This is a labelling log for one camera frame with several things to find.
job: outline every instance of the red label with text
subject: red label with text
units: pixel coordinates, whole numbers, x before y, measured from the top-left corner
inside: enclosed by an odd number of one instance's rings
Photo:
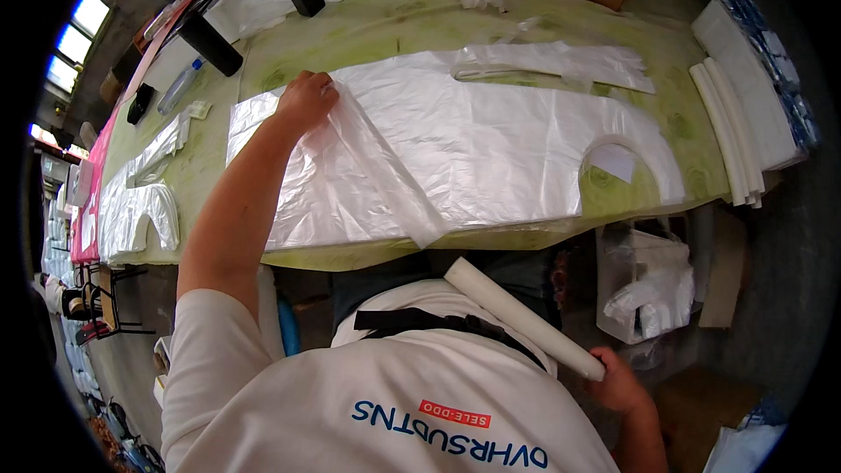
[[[424,400],[420,402],[418,409],[421,413],[433,415],[434,417],[450,420],[458,424],[465,424],[474,427],[490,427],[490,415],[482,415],[479,413],[470,413],[452,407],[442,406],[435,402]]]

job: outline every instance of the black waist belt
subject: black waist belt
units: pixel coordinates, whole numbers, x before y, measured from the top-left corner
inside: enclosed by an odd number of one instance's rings
[[[357,319],[353,322],[353,328],[357,331],[374,329],[374,332],[368,334],[364,339],[385,338],[405,331],[426,331],[426,329],[450,329],[452,331],[469,332],[496,340],[513,350],[520,351],[532,362],[539,365],[541,369],[546,370],[533,352],[526,349],[522,343],[511,338],[504,329],[472,314],[468,314],[466,318],[459,316],[441,318],[416,307],[396,311],[357,311]]]

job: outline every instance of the water bottle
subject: water bottle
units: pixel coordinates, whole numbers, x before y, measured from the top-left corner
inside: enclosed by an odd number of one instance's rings
[[[196,79],[198,69],[202,67],[201,59],[196,59],[190,64],[178,77],[173,81],[173,85],[169,87],[163,96],[161,102],[158,103],[158,112],[165,116],[173,110],[178,101],[184,97],[193,81]]]

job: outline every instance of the hand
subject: hand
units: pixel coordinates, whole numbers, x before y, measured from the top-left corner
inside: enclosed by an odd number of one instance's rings
[[[625,360],[606,347],[594,347],[590,354],[604,363],[606,371],[603,381],[584,381],[583,388],[601,405],[624,415],[654,404]]]
[[[278,101],[278,109],[269,117],[297,139],[327,120],[327,114],[339,100],[339,92],[331,87],[333,79],[321,72],[304,70],[292,79]]]

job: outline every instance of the green tablecloth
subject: green tablecloth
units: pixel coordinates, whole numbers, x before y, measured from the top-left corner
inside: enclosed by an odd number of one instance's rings
[[[636,162],[627,184],[584,164],[580,175],[581,217],[526,225],[481,228],[451,233],[438,248],[534,249],[554,244],[594,226],[632,215],[656,215],[688,209],[727,196],[728,179],[717,140],[688,68],[706,55],[689,29],[700,12],[696,0],[626,0],[615,13],[585,0],[505,0],[507,13],[496,9],[464,10],[458,0],[343,0],[328,4],[314,18],[291,14],[286,21],[235,46],[246,56],[239,73],[227,79],[205,66],[173,114],[154,111],[137,127],[125,121],[128,103],[113,129],[103,181],[140,153],[193,100],[213,103],[205,121],[194,120],[186,146],[166,168],[163,178],[178,206],[181,246],[159,247],[150,226],[147,248],[124,254],[132,264],[175,264],[181,257],[205,198],[225,168],[230,106],[291,80],[302,69],[333,70],[422,50],[454,50],[468,43],[491,43],[515,30],[518,22],[541,16],[535,29],[517,42],[563,40],[573,45],[633,47],[647,67],[657,95],[593,85],[593,95],[621,95],[653,115],[675,152],[686,187],[682,205],[659,205],[654,177]],[[562,79],[540,74],[509,74],[493,79],[519,85],[567,87]],[[413,252],[409,239],[295,248],[266,253],[265,263],[321,270],[348,270],[375,265]]]

